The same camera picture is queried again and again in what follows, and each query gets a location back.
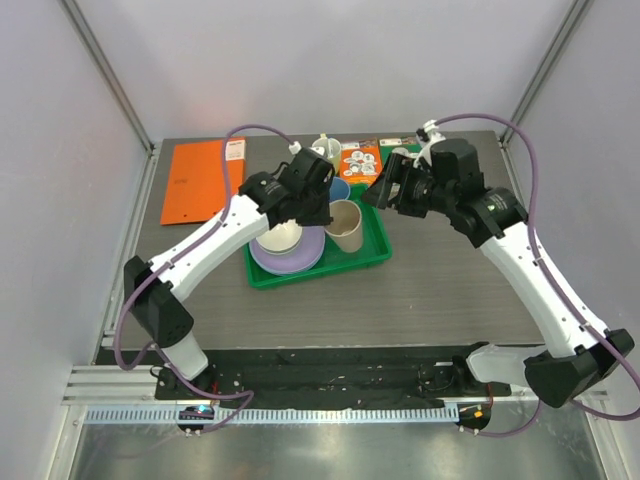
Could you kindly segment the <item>blue cup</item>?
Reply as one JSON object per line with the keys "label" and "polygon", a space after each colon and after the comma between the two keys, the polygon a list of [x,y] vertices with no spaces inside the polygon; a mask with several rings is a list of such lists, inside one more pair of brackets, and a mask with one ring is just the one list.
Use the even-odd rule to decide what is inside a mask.
{"label": "blue cup", "polygon": [[348,200],[351,194],[350,184],[340,177],[334,177],[329,189],[329,202]]}

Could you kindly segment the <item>beige cup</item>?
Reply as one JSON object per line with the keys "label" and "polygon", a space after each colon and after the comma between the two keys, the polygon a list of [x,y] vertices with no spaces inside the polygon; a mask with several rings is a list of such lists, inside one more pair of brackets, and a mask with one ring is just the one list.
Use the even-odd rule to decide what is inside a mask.
{"label": "beige cup", "polygon": [[351,200],[336,200],[329,204],[332,221],[324,230],[345,253],[355,253],[364,244],[363,216],[360,207]]}

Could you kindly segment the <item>white bowl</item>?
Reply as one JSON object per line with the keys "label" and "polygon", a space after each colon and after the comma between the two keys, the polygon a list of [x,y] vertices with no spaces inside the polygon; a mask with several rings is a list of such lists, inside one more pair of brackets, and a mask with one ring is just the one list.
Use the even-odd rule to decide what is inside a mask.
{"label": "white bowl", "polygon": [[256,238],[258,246],[271,254],[284,254],[293,250],[300,242],[303,228],[294,220],[276,225]]}

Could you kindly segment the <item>purple plate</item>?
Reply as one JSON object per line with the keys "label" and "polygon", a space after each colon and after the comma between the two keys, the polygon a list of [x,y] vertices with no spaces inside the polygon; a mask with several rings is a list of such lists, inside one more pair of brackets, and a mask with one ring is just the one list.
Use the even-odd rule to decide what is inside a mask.
{"label": "purple plate", "polygon": [[312,268],[320,259],[325,247],[323,227],[305,227],[298,244],[285,253],[268,253],[256,239],[249,243],[253,260],[263,270],[275,275],[289,275]]}

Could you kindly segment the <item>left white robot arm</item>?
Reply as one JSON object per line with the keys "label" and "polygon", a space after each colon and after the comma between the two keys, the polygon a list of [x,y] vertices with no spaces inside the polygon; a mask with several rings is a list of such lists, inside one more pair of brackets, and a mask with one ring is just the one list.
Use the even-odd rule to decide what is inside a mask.
{"label": "left white robot arm", "polygon": [[134,256],[125,264],[123,312],[133,315],[177,370],[178,386],[190,398],[205,397],[213,375],[184,301],[231,254],[273,227],[289,220],[329,224],[334,174],[328,160],[303,147],[277,173],[251,175],[227,206],[179,244],[149,261]]}

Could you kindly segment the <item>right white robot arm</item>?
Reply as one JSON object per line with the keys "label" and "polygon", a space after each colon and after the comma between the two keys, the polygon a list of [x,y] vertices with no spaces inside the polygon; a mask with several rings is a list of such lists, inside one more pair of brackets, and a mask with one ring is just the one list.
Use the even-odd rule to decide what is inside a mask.
{"label": "right white robot arm", "polygon": [[460,393],[475,394],[489,382],[520,385],[559,408],[607,378],[633,350],[631,335],[610,329],[560,274],[530,233],[517,197],[485,185],[468,141],[440,140],[416,155],[393,149],[361,199],[405,216],[444,215],[502,273],[536,323],[542,346],[481,345],[456,365],[451,380]]}

